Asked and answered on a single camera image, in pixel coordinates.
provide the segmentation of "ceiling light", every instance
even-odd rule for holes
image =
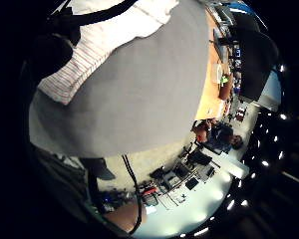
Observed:
[[[262,165],[264,165],[264,166],[269,166],[269,163],[268,163],[267,161],[262,161],[261,163],[262,163]]]
[[[241,206],[248,206],[248,202],[247,200],[243,200],[240,204]]]
[[[230,210],[232,208],[232,206],[233,206],[234,203],[235,203],[235,200],[231,200],[231,202],[227,206],[227,210]]]
[[[279,153],[279,159],[281,159],[283,157],[283,151],[281,151],[280,153]]]
[[[208,227],[202,229],[201,231],[198,231],[198,232],[194,233],[193,236],[199,236],[199,235],[201,235],[201,234],[203,234],[207,231],[208,231]]]
[[[287,116],[284,115],[284,114],[280,114],[280,117],[281,117],[283,120],[287,120]]]
[[[146,207],[147,215],[156,212],[156,208],[154,206],[147,206]]]
[[[239,12],[239,13],[247,14],[246,11],[243,11],[243,10],[240,10],[240,9],[236,9],[236,8],[229,8],[229,9],[230,9],[230,12]]]
[[[230,181],[231,178],[230,178],[229,173],[223,172],[222,175],[223,175],[223,179],[224,179],[225,182],[229,182]]]
[[[214,192],[215,198],[220,200],[223,197],[223,193],[221,191]]]

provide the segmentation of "desk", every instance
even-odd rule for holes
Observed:
[[[206,17],[208,23],[209,39],[213,41],[213,29],[217,27],[217,24],[208,11],[206,11]],[[212,80],[212,77],[214,75],[214,73],[212,72],[212,65],[219,62],[218,54],[212,43],[209,44],[208,55],[209,57],[205,76],[205,85],[202,90],[202,95],[200,98],[200,103],[195,120],[219,118],[222,116],[222,113],[224,111],[224,101],[222,101],[218,97],[219,84],[214,83]],[[223,73],[228,74],[228,63],[225,62],[221,65]]]

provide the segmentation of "black strap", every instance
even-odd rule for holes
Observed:
[[[115,5],[109,9],[102,10],[99,12],[84,14],[84,15],[63,15],[60,14],[57,18],[51,18],[49,23],[50,31],[59,32],[60,30],[68,31],[80,26],[85,26],[89,24],[94,24],[102,21],[109,20],[116,16],[121,15],[126,12],[130,7],[132,7],[138,0],[125,0],[118,5]]]

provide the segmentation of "floor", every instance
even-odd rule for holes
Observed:
[[[194,141],[194,133],[189,132],[182,140],[163,145],[151,150],[128,154],[128,158],[138,182],[149,180],[149,173],[163,165],[169,168],[176,161],[182,148]],[[100,190],[126,189],[134,191],[134,184],[124,165],[120,155],[106,157],[108,169],[116,176],[116,179],[104,181],[98,179]]]

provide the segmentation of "cable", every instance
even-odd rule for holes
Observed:
[[[138,228],[140,227],[141,222],[142,222],[142,204],[141,204],[141,197],[140,197],[141,194],[140,194],[140,189],[139,189],[139,186],[138,186],[138,183],[137,183],[136,176],[134,175],[134,172],[131,168],[128,157],[124,154],[124,155],[122,155],[122,159],[124,160],[124,163],[126,165],[128,173],[129,173],[130,177],[132,178],[132,180],[134,182],[134,185],[135,185],[135,188],[136,188],[137,200],[138,200],[139,215],[138,215],[138,220],[137,220],[136,225],[134,226],[133,230],[130,232],[130,234],[132,235],[133,233],[135,233],[138,230]]]

